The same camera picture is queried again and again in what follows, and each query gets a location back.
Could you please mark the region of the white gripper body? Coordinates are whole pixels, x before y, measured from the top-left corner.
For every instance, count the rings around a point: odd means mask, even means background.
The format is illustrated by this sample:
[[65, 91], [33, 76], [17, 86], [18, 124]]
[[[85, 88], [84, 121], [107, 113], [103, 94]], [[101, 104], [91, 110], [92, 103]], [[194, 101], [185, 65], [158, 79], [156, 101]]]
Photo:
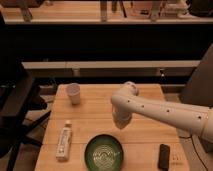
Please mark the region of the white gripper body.
[[119, 118], [117, 116], [114, 116], [113, 117], [113, 121], [114, 121], [114, 124], [115, 126], [118, 128], [118, 129], [124, 129], [131, 121], [131, 118], [130, 117], [127, 117], [127, 118]]

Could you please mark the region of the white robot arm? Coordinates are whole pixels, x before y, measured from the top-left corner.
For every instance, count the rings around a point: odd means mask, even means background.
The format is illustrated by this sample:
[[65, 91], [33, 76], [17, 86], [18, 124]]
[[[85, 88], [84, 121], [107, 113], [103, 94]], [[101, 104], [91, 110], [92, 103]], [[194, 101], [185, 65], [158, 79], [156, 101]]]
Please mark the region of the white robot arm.
[[117, 128], [125, 128], [132, 114], [140, 114], [213, 143], [213, 108], [152, 100], [139, 97], [133, 82], [124, 83], [111, 96], [113, 120]]

